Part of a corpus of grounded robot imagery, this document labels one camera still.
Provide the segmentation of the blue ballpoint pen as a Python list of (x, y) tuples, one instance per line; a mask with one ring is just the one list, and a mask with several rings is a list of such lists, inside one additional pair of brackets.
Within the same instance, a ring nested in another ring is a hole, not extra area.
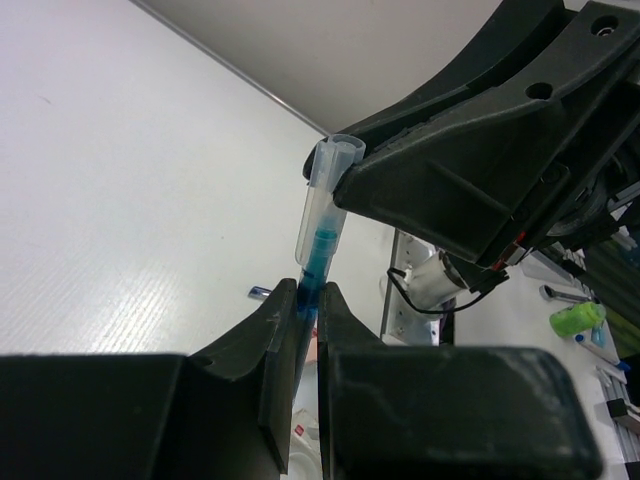
[(251, 299), (263, 301), (268, 298), (271, 293), (272, 291), (270, 289), (261, 286), (253, 286), (248, 292), (248, 297)]

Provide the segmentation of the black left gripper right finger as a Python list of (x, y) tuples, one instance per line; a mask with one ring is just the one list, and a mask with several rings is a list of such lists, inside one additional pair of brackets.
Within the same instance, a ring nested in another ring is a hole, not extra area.
[(596, 479), (603, 460), (568, 371), (526, 347), (392, 346), (319, 297), (327, 479)]

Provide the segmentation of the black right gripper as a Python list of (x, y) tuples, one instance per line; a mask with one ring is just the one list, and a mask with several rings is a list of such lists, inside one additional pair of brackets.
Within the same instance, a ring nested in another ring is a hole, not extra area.
[(366, 153), (335, 201), (483, 267), (589, 244), (639, 127), (638, 65), (636, 9), (503, 1), (433, 78), (344, 129)]

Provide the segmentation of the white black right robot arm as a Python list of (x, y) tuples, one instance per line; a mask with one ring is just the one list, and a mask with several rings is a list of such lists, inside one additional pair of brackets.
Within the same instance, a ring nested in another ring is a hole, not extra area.
[(639, 222), (639, 11), (504, 1), (462, 51), (350, 126), (362, 162), (333, 197), (431, 243), (388, 277), (415, 310), (485, 296), (526, 255)]

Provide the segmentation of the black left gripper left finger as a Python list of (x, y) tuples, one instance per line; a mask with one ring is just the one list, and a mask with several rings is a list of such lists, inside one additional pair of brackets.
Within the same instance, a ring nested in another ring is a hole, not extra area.
[(1, 360), (5, 479), (277, 479), (287, 469), (296, 283), (197, 353)]

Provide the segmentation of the teal blue pen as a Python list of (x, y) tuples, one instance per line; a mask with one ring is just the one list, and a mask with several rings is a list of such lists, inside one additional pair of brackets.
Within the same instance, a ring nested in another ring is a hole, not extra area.
[(338, 241), (339, 235), (335, 230), (318, 228), (311, 245), (309, 259), (301, 271), (297, 289), (297, 319), (301, 322), (301, 334), (296, 354), (294, 395), (297, 395), (309, 353), (320, 291), (326, 284)]

